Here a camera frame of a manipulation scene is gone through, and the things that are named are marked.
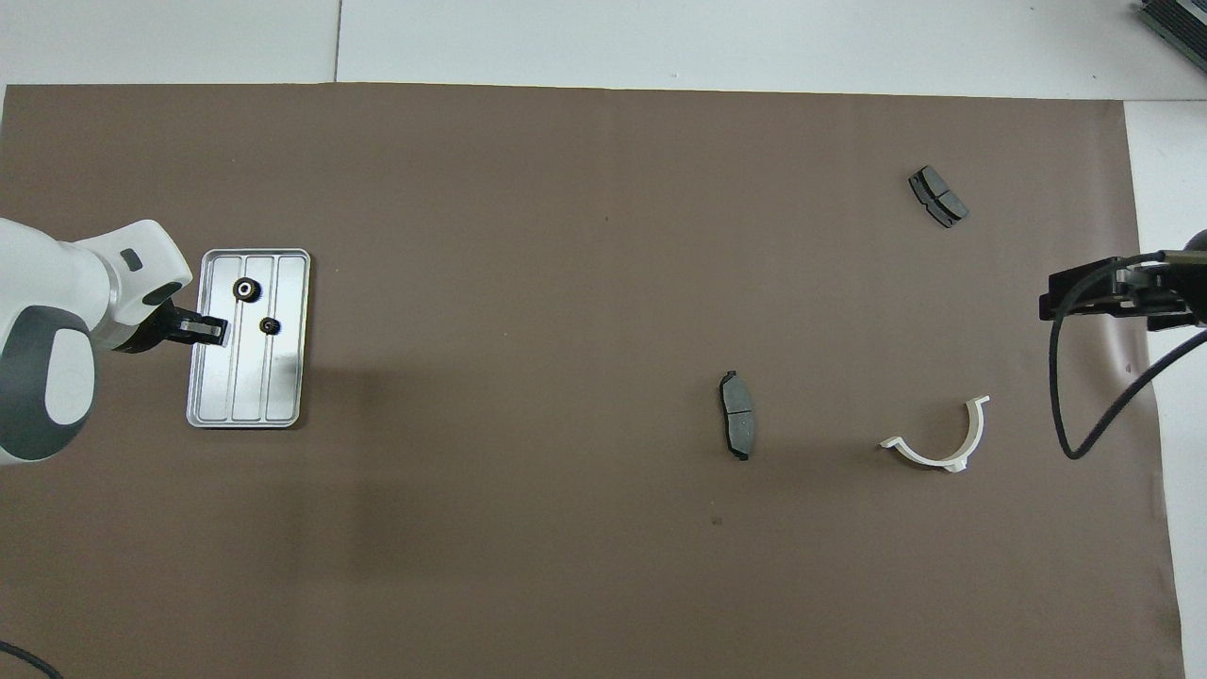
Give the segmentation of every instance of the black ribbed object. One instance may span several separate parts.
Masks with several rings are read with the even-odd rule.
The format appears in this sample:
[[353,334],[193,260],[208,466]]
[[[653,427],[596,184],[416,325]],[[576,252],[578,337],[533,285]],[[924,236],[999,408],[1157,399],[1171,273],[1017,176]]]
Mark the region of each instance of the black ribbed object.
[[1207,71],[1207,24],[1201,18],[1200,0],[1194,0],[1194,5],[1182,0],[1148,0],[1137,12],[1158,35]]

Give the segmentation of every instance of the white curved bracket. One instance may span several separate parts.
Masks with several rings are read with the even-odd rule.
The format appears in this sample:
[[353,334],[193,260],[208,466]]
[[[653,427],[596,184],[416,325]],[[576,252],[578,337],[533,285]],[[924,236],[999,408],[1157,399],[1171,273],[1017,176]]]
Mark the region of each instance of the white curved bracket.
[[943,458],[941,461],[932,461],[929,458],[923,458],[922,456],[914,452],[905,440],[900,437],[893,437],[892,439],[886,439],[880,443],[884,449],[897,449],[897,452],[905,456],[908,460],[916,462],[917,464],[925,464],[927,467],[941,467],[947,472],[956,473],[968,469],[968,456],[973,455],[976,446],[980,444],[981,434],[985,433],[985,411],[981,410],[981,404],[989,402],[989,397],[976,397],[975,399],[969,399],[964,405],[968,406],[968,435],[964,437],[964,443],[960,449]]

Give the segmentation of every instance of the black round knob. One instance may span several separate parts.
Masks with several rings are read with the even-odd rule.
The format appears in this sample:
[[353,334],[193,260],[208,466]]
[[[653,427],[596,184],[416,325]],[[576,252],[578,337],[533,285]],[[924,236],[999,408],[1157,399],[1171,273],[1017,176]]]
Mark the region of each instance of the black round knob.
[[255,302],[260,298],[260,283],[250,277],[240,277],[234,281],[232,292],[234,292],[234,298],[240,302]]

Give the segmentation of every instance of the brown mat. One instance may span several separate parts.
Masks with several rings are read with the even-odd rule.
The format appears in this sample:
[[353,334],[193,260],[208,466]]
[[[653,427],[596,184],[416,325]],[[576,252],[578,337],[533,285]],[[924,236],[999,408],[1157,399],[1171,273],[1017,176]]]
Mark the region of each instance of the brown mat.
[[[0,638],[68,677],[1182,675],[1153,399],[1066,461],[1036,317],[1137,251],[1119,103],[12,87],[2,130],[8,218],[315,261],[295,431],[192,429],[167,346],[0,470]],[[1079,438],[1148,358],[1067,338]],[[967,473],[877,449],[979,394]]]

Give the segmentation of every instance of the brown paper sheet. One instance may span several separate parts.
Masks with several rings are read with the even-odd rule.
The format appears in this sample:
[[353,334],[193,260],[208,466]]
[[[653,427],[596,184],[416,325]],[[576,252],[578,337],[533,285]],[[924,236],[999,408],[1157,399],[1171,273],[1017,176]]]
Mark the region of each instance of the brown paper sheet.
[[[68,677],[1183,673],[1151,396],[1066,461],[1036,317],[1137,251],[1119,103],[11,87],[0,213],[315,262],[296,429],[191,428],[164,346],[0,470],[0,638]],[[1071,321],[1074,437],[1142,333]],[[980,394],[967,473],[877,447]]]

